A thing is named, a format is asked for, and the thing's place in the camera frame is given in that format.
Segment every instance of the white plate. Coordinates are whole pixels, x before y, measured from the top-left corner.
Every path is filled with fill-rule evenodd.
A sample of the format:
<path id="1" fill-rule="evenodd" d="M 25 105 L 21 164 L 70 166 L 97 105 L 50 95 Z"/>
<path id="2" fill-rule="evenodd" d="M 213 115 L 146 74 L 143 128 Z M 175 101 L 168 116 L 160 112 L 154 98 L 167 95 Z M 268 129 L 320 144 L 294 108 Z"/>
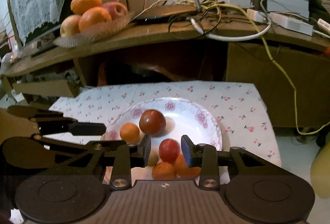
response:
<path id="1" fill-rule="evenodd" d="M 146 109 L 156 109 L 166 118 L 164 135 L 151 138 L 151 150 L 158 151 L 159 144 L 167 138 L 180 143 L 182 135 L 188 135 L 194 144 L 206 143 L 222 149 L 222 136 L 217 120 L 201 105 L 182 98 L 156 98 L 135 104 L 119 114 L 107 127 L 101 140 L 120 140 L 121 127 L 130 122 L 139 126 L 142 113 Z M 133 168 L 132 183 L 136 179 L 152 179 L 151 167 Z M 107 168 L 105 181 L 109 181 L 111 168 Z"/>

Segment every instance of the power strip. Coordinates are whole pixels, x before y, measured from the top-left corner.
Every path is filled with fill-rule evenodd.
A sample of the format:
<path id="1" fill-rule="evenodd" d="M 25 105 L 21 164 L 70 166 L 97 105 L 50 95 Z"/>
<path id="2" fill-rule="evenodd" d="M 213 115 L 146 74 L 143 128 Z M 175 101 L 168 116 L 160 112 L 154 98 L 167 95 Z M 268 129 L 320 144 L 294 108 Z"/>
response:
<path id="1" fill-rule="evenodd" d="M 313 26 L 305 22 L 302 22 L 299 19 L 294 19 L 289 16 L 276 14 L 276 13 L 269 13 L 269 17 L 274 23 L 278 24 L 279 26 L 285 29 L 300 32 L 310 36 L 313 35 Z"/>
<path id="2" fill-rule="evenodd" d="M 249 19 L 258 23 L 267 23 L 266 15 L 264 12 L 256 11 L 253 9 L 248 9 L 246 15 Z"/>
<path id="3" fill-rule="evenodd" d="M 320 29 L 330 35 L 330 24 L 328 22 L 324 21 L 323 19 L 318 19 L 317 25 Z"/>

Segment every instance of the wooden shelf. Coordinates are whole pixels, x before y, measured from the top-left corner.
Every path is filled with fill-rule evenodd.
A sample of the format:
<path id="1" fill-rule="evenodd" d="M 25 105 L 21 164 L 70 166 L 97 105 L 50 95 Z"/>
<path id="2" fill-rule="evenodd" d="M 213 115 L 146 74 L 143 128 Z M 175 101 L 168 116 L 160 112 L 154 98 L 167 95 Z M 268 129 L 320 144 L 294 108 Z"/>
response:
<path id="1" fill-rule="evenodd" d="M 216 34 L 224 36 L 245 36 L 255 33 L 254 27 L 239 15 L 226 15 L 217 29 Z M 202 22 L 205 30 L 212 28 L 212 24 Z M 134 47 L 145 44 L 175 41 L 176 37 L 188 40 L 194 39 L 198 33 L 187 22 L 173 24 L 171 32 L 168 32 L 168 24 L 155 24 L 136 26 L 129 25 L 121 32 L 108 39 L 101 40 L 95 44 L 75 48 L 54 48 L 37 57 L 26 57 L 13 64 L 9 70 L 0 76 L 16 77 L 30 73 L 56 63 L 87 57 L 102 52 L 120 48 Z M 323 52 L 329 47 L 329 42 L 321 36 L 308 36 L 298 32 L 288 31 L 279 26 L 273 26 L 264 36 L 267 40 L 285 42 L 293 45 L 311 48 Z"/>

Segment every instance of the pink apple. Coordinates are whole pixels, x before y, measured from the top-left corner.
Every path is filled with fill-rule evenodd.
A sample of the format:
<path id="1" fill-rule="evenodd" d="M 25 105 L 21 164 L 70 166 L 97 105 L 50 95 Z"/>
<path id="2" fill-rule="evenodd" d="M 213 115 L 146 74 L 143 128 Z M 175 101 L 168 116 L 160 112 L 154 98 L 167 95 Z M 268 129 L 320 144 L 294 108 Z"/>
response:
<path id="1" fill-rule="evenodd" d="M 121 16 L 125 16 L 128 14 L 127 7 L 122 3 L 108 2 L 103 4 L 102 7 L 109 12 L 112 20 L 115 20 L 117 18 L 120 18 Z"/>

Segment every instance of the tablecloth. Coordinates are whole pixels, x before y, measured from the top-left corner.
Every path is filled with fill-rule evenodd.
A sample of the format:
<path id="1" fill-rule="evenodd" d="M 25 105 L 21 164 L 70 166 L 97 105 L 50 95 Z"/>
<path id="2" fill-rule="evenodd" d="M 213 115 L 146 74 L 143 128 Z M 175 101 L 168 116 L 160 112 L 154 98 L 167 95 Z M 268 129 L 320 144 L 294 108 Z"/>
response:
<path id="1" fill-rule="evenodd" d="M 256 87 L 250 83 L 188 81 L 103 86 L 85 89 L 76 98 L 59 98 L 50 110 L 61 111 L 65 117 L 81 122 L 99 122 L 108 126 L 129 106 L 158 97 L 181 97 L 199 103 L 217 118 L 223 150 L 239 146 L 281 166 L 266 106 Z M 71 133 L 47 137 L 80 144 L 101 138 L 73 136 Z M 220 168 L 220 175 L 221 183 L 229 182 L 225 168 Z M 18 211 L 12 213 L 11 220 L 22 222 Z"/>

